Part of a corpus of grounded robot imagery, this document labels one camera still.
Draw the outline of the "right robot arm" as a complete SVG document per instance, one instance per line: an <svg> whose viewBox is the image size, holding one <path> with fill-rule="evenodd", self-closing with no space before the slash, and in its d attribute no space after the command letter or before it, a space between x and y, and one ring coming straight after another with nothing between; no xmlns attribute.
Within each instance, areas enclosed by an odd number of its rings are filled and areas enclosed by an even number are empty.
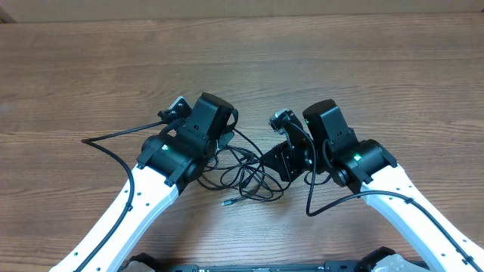
<svg viewBox="0 0 484 272"><path fill-rule="evenodd" d="M315 211L314 217L354 198L377 210L422 257L431 271L481 271L483 249L468 239L417 189L397 159L375 140L360 141L334 100L317 102L303 119L282 109L268 121L286 140L262 164L292 182L303 172L323 172L351 195Z"/></svg>

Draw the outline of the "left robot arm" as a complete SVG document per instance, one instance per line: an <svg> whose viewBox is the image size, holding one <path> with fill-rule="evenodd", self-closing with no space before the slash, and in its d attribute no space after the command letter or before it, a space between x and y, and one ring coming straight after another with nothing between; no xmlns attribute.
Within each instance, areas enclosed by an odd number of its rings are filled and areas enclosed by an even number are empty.
<svg viewBox="0 0 484 272"><path fill-rule="evenodd" d="M194 105L178 97L158 116L163 129L143 143L134 167L98 145L100 138L83 141L114 158L128 180L94 227L53 271L118 270L155 219L234 137L238 121L238 111L229 102L206 92Z"/></svg>

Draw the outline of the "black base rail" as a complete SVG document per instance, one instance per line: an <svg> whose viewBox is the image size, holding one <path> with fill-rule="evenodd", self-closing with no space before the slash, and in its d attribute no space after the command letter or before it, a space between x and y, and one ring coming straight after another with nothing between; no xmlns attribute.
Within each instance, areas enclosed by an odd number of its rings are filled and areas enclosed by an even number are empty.
<svg viewBox="0 0 484 272"><path fill-rule="evenodd" d="M198 266L175 265L164 269L168 272L353 272L358 261L326 261L320 264L261 264Z"/></svg>

